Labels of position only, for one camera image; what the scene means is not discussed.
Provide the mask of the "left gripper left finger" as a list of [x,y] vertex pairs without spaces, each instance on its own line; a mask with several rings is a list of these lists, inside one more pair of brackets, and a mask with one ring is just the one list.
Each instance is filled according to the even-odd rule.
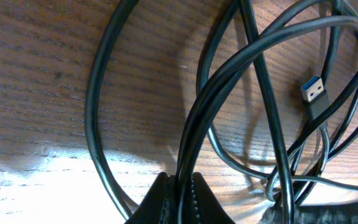
[[177,222],[175,176],[161,172],[126,224],[167,224]]

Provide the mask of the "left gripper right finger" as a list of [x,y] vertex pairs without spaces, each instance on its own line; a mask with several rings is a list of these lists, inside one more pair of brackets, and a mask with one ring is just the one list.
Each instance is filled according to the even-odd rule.
[[199,172],[192,176],[190,196],[186,209],[187,223],[234,224]]

